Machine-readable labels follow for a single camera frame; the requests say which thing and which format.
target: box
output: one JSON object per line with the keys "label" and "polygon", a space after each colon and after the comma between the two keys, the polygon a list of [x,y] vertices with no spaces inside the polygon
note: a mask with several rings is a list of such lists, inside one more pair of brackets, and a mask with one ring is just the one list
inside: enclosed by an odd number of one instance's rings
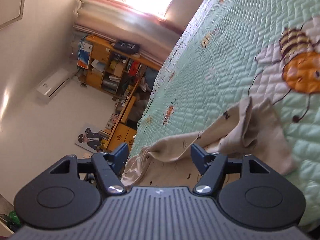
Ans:
{"label": "box", "polygon": [[118,63],[116,65],[116,67],[115,67],[115,70],[114,70],[113,74],[116,77],[121,77],[123,69],[124,69],[124,64],[123,63]]}
{"label": "box", "polygon": [[96,69],[96,68],[94,67],[94,68],[92,68],[92,74],[95,74],[95,75],[97,75],[97,76],[99,76],[99,77],[102,77],[103,72],[100,72],[98,69]]}
{"label": "box", "polygon": [[79,57],[78,57],[79,67],[88,69],[91,52],[92,52],[92,44],[87,41],[83,41],[81,43],[81,48],[80,48]]}

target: paper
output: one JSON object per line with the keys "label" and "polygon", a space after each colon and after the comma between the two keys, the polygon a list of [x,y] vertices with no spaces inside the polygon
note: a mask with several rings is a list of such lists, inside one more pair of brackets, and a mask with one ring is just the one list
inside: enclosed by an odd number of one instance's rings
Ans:
{"label": "paper", "polygon": [[101,63],[100,61],[98,60],[94,60],[92,61],[91,65],[96,68],[97,70],[99,70],[100,72],[103,72],[104,71],[104,68],[105,68],[105,64],[104,63]]}

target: cabinet door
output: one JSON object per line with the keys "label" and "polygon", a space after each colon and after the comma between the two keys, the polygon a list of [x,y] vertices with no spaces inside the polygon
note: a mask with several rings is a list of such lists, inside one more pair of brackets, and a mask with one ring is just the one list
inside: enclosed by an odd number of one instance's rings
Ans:
{"label": "cabinet door", "polygon": [[109,52],[110,52],[110,49],[106,48],[103,45],[95,43],[93,45],[91,58],[94,58],[102,63],[107,63]]}
{"label": "cabinet door", "polygon": [[91,71],[88,71],[85,82],[89,86],[92,86],[94,88],[100,89],[100,85],[101,85],[101,82],[102,82],[102,76],[98,76],[98,75],[92,73]]}
{"label": "cabinet door", "polygon": [[134,141],[134,136],[137,134],[137,131],[134,129],[129,128],[128,134],[124,140],[124,142],[126,142],[129,146],[129,152],[131,151],[132,148],[132,144]]}
{"label": "cabinet door", "polygon": [[112,138],[109,142],[107,149],[109,151],[113,151],[116,149],[121,143],[123,143],[127,137],[129,127],[125,126],[122,123],[119,123],[116,127],[115,132],[112,135]]}

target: green quilt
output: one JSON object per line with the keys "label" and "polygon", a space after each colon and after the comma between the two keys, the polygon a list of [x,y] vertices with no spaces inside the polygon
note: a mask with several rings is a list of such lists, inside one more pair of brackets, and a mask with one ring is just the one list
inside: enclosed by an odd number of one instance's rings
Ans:
{"label": "green quilt", "polygon": [[320,0],[204,0],[159,72],[131,156],[203,130],[248,94],[269,97],[299,164],[287,179],[307,200],[300,224],[319,219],[319,16]]}

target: wall-mounted air conditioner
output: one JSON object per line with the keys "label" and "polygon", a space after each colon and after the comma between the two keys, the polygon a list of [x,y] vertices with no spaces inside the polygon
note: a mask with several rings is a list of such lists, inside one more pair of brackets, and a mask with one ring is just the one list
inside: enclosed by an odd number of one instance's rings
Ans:
{"label": "wall-mounted air conditioner", "polygon": [[72,75],[69,71],[60,68],[52,76],[42,82],[37,88],[37,96],[49,102],[67,84]]}

